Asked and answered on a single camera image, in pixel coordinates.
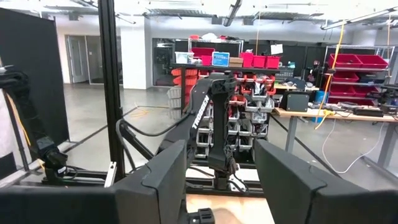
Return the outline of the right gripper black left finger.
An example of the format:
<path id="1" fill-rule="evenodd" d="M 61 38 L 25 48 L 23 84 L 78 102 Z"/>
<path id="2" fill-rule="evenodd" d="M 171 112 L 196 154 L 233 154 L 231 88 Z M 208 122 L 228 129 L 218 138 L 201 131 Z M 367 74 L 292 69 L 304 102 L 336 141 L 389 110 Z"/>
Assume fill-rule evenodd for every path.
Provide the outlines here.
<path id="1" fill-rule="evenodd" d="M 110 187 L 0 190 L 0 224 L 177 224 L 186 143 L 177 141 Z"/>

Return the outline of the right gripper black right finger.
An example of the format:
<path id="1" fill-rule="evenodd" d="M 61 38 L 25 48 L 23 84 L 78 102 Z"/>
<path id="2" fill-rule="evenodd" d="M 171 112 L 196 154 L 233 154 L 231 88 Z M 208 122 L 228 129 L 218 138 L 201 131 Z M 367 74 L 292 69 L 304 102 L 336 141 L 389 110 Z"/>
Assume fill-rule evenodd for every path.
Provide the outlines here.
<path id="1" fill-rule="evenodd" d="M 275 224 L 398 224 L 398 190 L 367 190 L 263 139 L 254 145 Z"/>

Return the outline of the wooden work table grey legs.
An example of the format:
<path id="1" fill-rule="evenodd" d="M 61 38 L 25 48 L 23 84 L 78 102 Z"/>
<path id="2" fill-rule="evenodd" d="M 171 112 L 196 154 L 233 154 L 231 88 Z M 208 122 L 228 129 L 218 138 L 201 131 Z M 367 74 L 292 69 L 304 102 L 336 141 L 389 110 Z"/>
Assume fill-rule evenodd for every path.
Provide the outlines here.
<path id="1" fill-rule="evenodd" d="M 299 117 L 310 117 L 310 118 L 320 118 L 324 117 L 323 110 L 308 109 L 306 112 L 294 112 L 286 111 L 282 108 L 275 108 L 274 111 L 277 115 L 282 117 L 289 117 L 289 127 L 287 128 L 287 139 L 285 142 L 285 150 L 287 152 L 292 152 L 294 148 L 294 142 L 299 141 L 295 137 L 297 122 Z M 396 141 L 398 140 L 398 118 L 393 116 L 375 117 L 375 116 L 360 116 L 346 112 L 336 112 L 335 114 L 326 115 L 328 119 L 340 119 L 340 120 L 350 120 L 350 121 L 372 121 L 372 122 L 384 122 L 387 123 L 387 132 L 381 146 L 381 151 L 379 157 L 376 161 L 375 166 L 387 169 L 390 165 L 392 155 L 394 153 L 394 148 Z"/>

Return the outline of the black box on table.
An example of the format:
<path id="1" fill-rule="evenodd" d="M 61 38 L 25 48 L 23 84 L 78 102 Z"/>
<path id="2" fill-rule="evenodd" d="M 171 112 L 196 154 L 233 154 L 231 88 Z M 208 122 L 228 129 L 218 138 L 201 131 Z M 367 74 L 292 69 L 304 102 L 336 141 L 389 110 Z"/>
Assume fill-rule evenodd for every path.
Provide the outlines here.
<path id="1" fill-rule="evenodd" d="M 310 93 L 306 91 L 285 91 L 279 108 L 292 112 L 307 112 Z"/>

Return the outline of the blue bucket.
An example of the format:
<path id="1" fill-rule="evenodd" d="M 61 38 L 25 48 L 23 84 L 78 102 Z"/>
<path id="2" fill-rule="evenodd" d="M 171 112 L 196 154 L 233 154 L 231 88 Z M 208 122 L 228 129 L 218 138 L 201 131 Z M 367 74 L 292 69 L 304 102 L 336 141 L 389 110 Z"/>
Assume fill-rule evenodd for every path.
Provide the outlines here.
<path id="1" fill-rule="evenodd" d="M 328 102 L 328 92 L 316 91 L 314 103 L 316 103 L 316 104 L 324 103 L 325 104 L 327 102 Z"/>

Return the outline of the black shelf rack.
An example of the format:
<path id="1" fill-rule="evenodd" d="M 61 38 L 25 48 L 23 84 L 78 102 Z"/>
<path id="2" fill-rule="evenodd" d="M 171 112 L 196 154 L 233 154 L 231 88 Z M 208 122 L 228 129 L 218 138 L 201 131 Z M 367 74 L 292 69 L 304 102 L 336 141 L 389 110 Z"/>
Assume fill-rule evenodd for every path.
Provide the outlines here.
<path id="1" fill-rule="evenodd" d="M 226 73 L 232 75 L 237 81 L 237 87 L 235 92 L 237 95 L 244 95 L 254 92 L 254 87 L 259 84 L 260 90 L 262 90 L 261 96 L 272 96 L 276 92 L 275 77 L 280 73 L 280 69 L 267 69 L 267 68 L 244 68 L 244 67 L 215 67 L 215 66 L 203 66 L 195 64 L 181 64 L 174 63 L 171 65 L 171 69 L 175 68 L 192 68 L 198 70 L 198 75 L 194 76 L 199 79 L 207 78 L 211 72 Z M 180 111 L 183 113 L 184 107 L 188 105 L 190 92 L 194 85 L 188 86 L 183 84 L 179 86 L 181 88 L 181 107 Z"/>

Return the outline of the flat black device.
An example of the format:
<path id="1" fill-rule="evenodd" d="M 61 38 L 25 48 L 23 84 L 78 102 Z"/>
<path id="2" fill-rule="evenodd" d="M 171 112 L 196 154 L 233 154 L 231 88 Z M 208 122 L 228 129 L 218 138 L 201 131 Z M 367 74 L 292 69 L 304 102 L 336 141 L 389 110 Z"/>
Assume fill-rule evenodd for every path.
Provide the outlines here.
<path id="1" fill-rule="evenodd" d="M 383 117 L 384 113 L 381 110 L 369 109 L 369 108 L 354 108 L 353 114 L 356 116 L 371 116 L 371 117 Z"/>

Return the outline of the large red bin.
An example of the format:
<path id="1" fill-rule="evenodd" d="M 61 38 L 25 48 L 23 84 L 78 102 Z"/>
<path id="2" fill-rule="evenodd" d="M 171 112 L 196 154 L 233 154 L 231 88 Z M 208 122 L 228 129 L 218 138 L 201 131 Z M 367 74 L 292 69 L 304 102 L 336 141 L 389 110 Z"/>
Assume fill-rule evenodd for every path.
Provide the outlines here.
<path id="1" fill-rule="evenodd" d="M 359 77 L 355 72 L 336 72 L 333 75 L 332 82 L 355 83 Z"/>
<path id="2" fill-rule="evenodd" d="M 363 68 L 385 69 L 388 67 L 388 63 L 378 55 L 357 55 L 357 58 L 362 63 Z"/>
<path id="3" fill-rule="evenodd" d="M 328 64 L 330 67 L 334 65 L 335 68 L 360 68 L 363 66 L 363 63 L 355 54 L 338 54 L 337 57 L 335 57 L 335 54 L 330 54 Z"/>

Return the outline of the clear plastic storage box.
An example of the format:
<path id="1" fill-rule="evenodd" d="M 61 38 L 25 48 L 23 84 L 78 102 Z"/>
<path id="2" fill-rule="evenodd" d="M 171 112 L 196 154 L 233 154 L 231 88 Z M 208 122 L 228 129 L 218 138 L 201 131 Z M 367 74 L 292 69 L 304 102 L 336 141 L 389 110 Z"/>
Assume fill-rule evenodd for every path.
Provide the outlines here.
<path id="1" fill-rule="evenodd" d="M 175 52 L 175 63 L 192 64 L 193 52 Z"/>

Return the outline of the blue labelled box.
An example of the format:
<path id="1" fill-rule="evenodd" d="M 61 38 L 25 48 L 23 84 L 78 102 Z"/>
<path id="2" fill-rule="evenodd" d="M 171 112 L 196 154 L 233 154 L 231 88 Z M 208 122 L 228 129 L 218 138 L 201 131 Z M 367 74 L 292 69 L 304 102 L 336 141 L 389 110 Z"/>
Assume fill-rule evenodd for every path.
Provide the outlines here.
<path id="1" fill-rule="evenodd" d="M 213 52 L 212 66 L 229 67 L 229 52 Z"/>

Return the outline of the wide red bin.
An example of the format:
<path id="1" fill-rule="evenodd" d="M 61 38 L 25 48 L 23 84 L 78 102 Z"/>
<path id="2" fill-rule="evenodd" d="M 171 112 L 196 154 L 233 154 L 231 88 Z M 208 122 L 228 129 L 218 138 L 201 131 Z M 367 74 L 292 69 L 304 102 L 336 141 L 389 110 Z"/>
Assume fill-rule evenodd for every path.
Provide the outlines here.
<path id="1" fill-rule="evenodd" d="M 212 56 L 215 49 L 210 47 L 192 47 L 191 51 L 194 57 L 201 58 L 202 56 Z"/>

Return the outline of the black partition panel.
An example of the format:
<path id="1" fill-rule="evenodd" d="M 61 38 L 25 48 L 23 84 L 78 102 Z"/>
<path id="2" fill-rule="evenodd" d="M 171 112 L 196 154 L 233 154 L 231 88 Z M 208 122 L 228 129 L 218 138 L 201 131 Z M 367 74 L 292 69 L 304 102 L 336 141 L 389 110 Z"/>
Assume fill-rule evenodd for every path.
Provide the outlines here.
<path id="1" fill-rule="evenodd" d="M 3 67 L 12 67 L 28 75 L 30 95 L 47 134 L 57 147 L 68 140 L 70 135 L 55 22 L 0 8 L 0 59 Z M 22 128 L 25 140 L 16 107 L 7 94 L 6 98 L 11 102 L 16 124 Z"/>

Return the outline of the silver aluminium bracket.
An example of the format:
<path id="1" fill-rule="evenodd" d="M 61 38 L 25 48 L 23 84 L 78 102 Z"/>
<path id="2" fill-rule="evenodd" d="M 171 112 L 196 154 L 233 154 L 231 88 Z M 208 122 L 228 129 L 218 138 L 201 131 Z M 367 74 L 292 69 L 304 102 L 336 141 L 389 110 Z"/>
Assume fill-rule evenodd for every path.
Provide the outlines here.
<path id="1" fill-rule="evenodd" d="M 117 171 L 117 162 L 110 162 L 106 179 L 104 182 L 104 188 L 110 187 L 114 184 L 115 176 Z"/>

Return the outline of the black aluminium frame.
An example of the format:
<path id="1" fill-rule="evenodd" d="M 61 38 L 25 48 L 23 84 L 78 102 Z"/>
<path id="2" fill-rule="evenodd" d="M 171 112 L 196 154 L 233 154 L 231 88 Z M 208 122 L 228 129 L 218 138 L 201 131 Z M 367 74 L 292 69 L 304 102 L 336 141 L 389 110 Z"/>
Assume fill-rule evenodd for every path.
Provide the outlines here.
<path id="1" fill-rule="evenodd" d="M 154 158 L 155 155 L 136 138 L 139 129 L 124 120 L 122 115 L 117 72 L 114 0 L 98 0 L 98 10 L 109 150 L 111 160 L 117 162 L 116 180 L 121 180 L 126 176 L 124 160 L 131 158 L 126 142 L 129 142 L 148 160 Z M 164 137 L 166 134 L 167 129 L 161 131 L 161 135 Z M 264 195 L 259 182 L 244 182 L 236 176 L 236 173 L 230 175 L 228 185 L 229 190 L 218 191 L 212 189 L 213 180 L 190 178 L 188 193 L 236 197 L 263 197 Z"/>

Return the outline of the black ceiling rail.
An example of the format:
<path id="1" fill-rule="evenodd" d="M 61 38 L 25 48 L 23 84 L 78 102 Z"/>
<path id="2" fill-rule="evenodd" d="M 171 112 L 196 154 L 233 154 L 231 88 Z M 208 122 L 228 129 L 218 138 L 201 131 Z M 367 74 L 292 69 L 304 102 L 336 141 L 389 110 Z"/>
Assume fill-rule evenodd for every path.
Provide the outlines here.
<path id="1" fill-rule="evenodd" d="M 235 3 L 231 4 L 229 7 L 229 14 L 226 16 L 224 19 L 223 25 L 225 27 L 229 27 L 232 22 L 234 21 L 234 18 L 236 17 L 237 12 L 239 11 L 241 5 L 242 5 L 243 0 L 236 0 Z"/>

